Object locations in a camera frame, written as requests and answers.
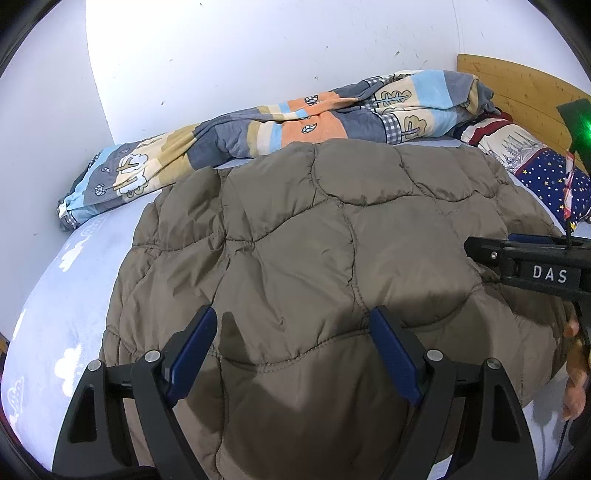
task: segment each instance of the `checkered fabric patch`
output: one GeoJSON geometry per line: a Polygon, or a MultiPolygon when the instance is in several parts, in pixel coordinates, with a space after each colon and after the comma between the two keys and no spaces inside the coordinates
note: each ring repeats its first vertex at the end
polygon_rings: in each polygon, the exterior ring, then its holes
{"type": "Polygon", "coordinates": [[[388,145],[398,145],[402,143],[402,129],[400,128],[400,122],[393,113],[385,113],[379,115],[376,113],[379,119],[384,124],[384,130],[386,130],[386,143],[388,145]]]}
{"type": "Polygon", "coordinates": [[[373,87],[376,83],[383,81],[383,78],[381,76],[375,76],[375,77],[370,77],[368,79],[365,79],[365,81],[367,83],[369,83],[370,87],[373,87]]]}

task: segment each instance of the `orange fabric patch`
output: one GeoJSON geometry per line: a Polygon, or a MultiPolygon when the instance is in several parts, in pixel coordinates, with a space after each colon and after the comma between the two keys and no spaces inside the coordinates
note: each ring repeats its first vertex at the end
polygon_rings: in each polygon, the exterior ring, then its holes
{"type": "Polygon", "coordinates": [[[326,112],[328,110],[338,110],[339,108],[344,108],[353,105],[358,100],[358,98],[341,98],[338,95],[336,95],[335,97],[329,98],[324,102],[319,102],[315,105],[307,106],[305,110],[306,113],[308,113],[308,116],[320,115],[322,112],[326,112]]]}
{"type": "MultiPolygon", "coordinates": [[[[334,92],[322,92],[322,93],[319,93],[318,95],[312,95],[312,96],[318,97],[318,99],[316,100],[318,103],[326,102],[328,100],[338,100],[340,98],[334,92]]],[[[295,112],[297,110],[300,110],[301,108],[307,109],[310,107],[310,105],[308,105],[306,103],[306,98],[309,98],[309,97],[298,98],[296,100],[290,100],[289,102],[287,102],[287,106],[290,108],[291,112],[295,112]]],[[[322,111],[326,111],[326,110],[332,110],[332,108],[328,107],[327,105],[324,105],[322,108],[322,111]]],[[[312,115],[318,115],[318,113],[320,113],[320,111],[317,111],[317,112],[313,113],[312,115]]]]}
{"type": "Polygon", "coordinates": [[[330,112],[282,124],[281,147],[291,142],[320,143],[330,138],[347,138],[343,124],[330,112]]]}

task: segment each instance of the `pillow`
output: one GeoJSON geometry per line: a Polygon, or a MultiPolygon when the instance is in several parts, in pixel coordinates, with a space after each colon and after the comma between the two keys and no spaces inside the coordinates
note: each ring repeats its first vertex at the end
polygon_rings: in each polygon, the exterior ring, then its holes
{"type": "MultiPolygon", "coordinates": [[[[566,158],[552,150],[527,130],[513,123],[507,113],[485,113],[472,122],[453,131],[453,136],[469,145],[480,148],[495,157],[526,188],[536,195],[566,228],[564,211],[564,184],[566,158]]],[[[589,175],[574,167],[572,181],[573,230],[576,224],[591,215],[591,183],[589,175]]]]}

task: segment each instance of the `puffer jacket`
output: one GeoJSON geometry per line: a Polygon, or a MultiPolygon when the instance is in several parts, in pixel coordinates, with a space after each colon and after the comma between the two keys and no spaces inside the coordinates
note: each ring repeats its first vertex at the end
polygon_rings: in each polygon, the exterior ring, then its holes
{"type": "Polygon", "coordinates": [[[371,308],[452,360],[500,359],[523,405],[562,365],[563,302],[500,285],[464,252],[468,236],[511,233],[557,230],[472,147],[331,140],[203,168],[144,211],[102,355],[133,362],[211,303],[213,348],[175,408],[210,478],[375,479],[408,406],[368,335],[371,308]]]}

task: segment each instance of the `black cable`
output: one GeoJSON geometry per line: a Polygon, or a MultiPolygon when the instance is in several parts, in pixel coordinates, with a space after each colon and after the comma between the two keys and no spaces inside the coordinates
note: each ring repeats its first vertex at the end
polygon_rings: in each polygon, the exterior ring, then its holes
{"type": "Polygon", "coordinates": [[[562,434],[560,435],[560,441],[558,442],[558,451],[556,452],[556,455],[554,456],[554,462],[552,462],[552,467],[550,468],[550,473],[548,473],[548,477],[551,477],[552,474],[554,473],[554,471],[562,464],[562,462],[560,462],[558,465],[556,465],[556,462],[558,461],[558,457],[560,456],[560,451],[562,450],[562,444],[564,443],[564,438],[566,437],[566,431],[569,429],[569,423],[570,423],[570,420],[567,420],[566,422],[564,422],[562,434]]]}

